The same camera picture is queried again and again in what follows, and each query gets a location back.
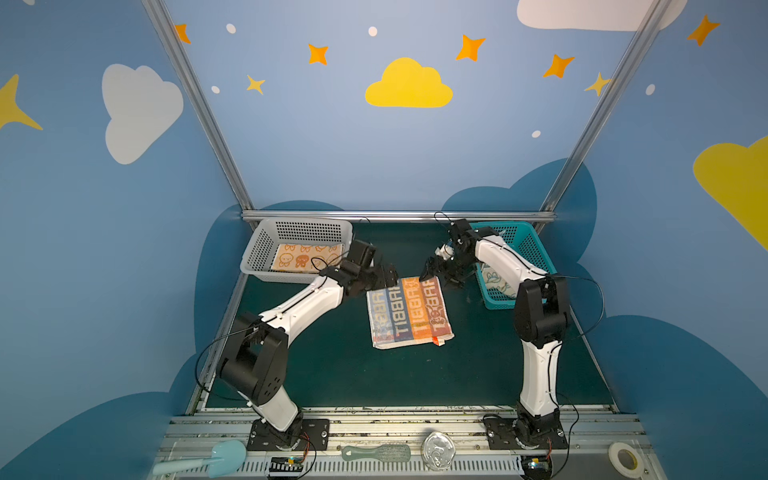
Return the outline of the cream rabbit lettered towel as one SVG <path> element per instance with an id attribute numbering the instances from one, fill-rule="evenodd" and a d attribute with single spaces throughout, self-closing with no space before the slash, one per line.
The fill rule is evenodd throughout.
<path id="1" fill-rule="evenodd" d="M 454 338 L 437 277 L 401 278 L 393 287 L 366 294 L 373 347 L 444 345 Z"/>

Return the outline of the white perforated plastic basket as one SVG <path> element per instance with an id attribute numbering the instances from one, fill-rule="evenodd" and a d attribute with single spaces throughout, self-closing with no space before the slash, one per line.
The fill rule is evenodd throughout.
<path id="1" fill-rule="evenodd" d="M 308 284 L 320 269 L 341 259 L 352 237 L 347 221 L 266 219 L 253 232 L 240 270 L 263 282 Z"/>

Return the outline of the orange white patterned towel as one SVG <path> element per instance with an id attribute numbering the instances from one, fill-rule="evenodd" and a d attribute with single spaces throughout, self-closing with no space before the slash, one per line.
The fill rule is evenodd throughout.
<path id="1" fill-rule="evenodd" d="M 271 269 L 287 273 L 317 273 L 338 262 L 343 255 L 342 244 L 278 245 Z"/>

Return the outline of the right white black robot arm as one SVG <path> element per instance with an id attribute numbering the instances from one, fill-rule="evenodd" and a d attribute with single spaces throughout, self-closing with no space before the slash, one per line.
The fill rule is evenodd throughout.
<path id="1" fill-rule="evenodd" d="M 514 435 L 525 448 L 537 448 L 562 429 L 556 400 L 560 350 L 570 325 L 567 281 L 534 266 L 490 229 L 455 234 L 435 250 L 421 278 L 435 276 L 456 285 L 470 268 L 485 264 L 515 286 L 514 329 L 523 349 L 523 381 Z"/>

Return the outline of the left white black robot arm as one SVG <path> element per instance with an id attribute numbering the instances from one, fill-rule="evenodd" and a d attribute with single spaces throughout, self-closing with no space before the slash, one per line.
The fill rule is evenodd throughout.
<path id="1" fill-rule="evenodd" d="M 303 290 L 258 315 L 238 316 L 225 342 L 216 376 L 245 400 L 265 424 L 268 441 L 279 449 L 298 445 L 303 413 L 284 388 L 290 346 L 314 321 L 344 300 L 393 287 L 395 267 L 358 268 L 348 261 L 323 269 Z"/>

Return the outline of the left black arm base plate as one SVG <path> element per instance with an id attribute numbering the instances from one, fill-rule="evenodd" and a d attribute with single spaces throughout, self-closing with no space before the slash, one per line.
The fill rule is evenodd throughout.
<path id="1" fill-rule="evenodd" d="M 298 451 L 306 448 L 325 451 L 330 422 L 297 416 L 286 431 L 279 431 L 265 420 L 256 420 L 248 434 L 247 451 Z"/>

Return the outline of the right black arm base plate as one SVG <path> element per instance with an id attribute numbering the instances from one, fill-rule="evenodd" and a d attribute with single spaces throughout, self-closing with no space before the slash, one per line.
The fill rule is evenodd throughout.
<path id="1" fill-rule="evenodd" d="M 491 450 L 566 450 L 569 447 L 561 428 L 544 433 L 526 433 L 517 426 L 517 418 L 486 414 L 482 417 L 485 435 Z"/>

